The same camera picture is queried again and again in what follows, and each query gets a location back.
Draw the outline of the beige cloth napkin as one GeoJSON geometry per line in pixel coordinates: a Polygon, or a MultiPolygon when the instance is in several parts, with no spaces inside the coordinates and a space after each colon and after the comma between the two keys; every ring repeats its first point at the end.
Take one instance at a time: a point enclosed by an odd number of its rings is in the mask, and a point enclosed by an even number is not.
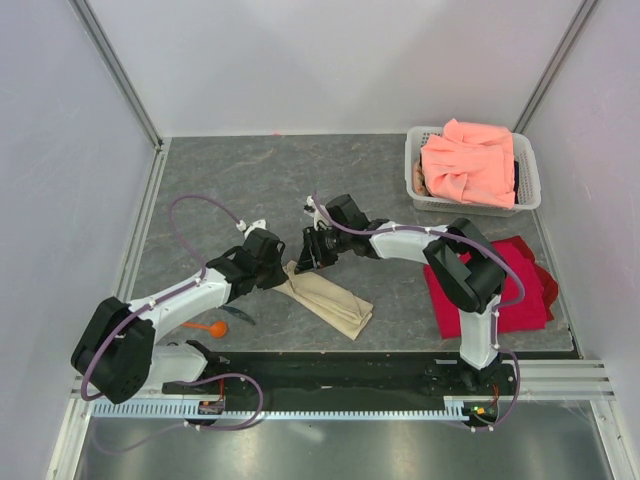
{"type": "Polygon", "coordinates": [[[355,341],[371,320],[374,306],[316,273],[296,273],[296,266],[296,262],[290,261],[283,267],[288,279],[275,290],[355,341]]]}

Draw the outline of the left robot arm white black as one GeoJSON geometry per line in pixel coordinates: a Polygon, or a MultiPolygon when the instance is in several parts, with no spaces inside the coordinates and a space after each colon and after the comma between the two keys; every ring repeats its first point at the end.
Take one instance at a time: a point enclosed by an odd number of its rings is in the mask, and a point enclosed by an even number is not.
{"type": "Polygon", "coordinates": [[[71,356],[71,365],[82,375],[81,397],[91,401],[104,396],[120,404],[144,388],[174,382],[211,392],[220,371],[208,350],[194,341],[177,346],[159,342],[205,311],[254,289],[285,283],[284,248],[275,234],[255,228],[242,245],[172,287],[128,303],[115,297],[100,302],[71,356]]]}

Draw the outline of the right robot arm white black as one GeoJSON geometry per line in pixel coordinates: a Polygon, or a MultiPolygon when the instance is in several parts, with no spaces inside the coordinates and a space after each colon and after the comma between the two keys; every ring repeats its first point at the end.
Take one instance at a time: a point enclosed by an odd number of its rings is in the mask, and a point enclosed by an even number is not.
{"type": "Polygon", "coordinates": [[[457,371],[460,386],[477,394],[493,383],[500,365],[497,315],[507,272],[504,259],[471,221],[423,227],[371,220],[348,194],[326,205],[309,196],[304,211],[313,225],[303,230],[298,273],[332,266],[345,252],[429,267],[458,310],[464,362],[457,371]]]}

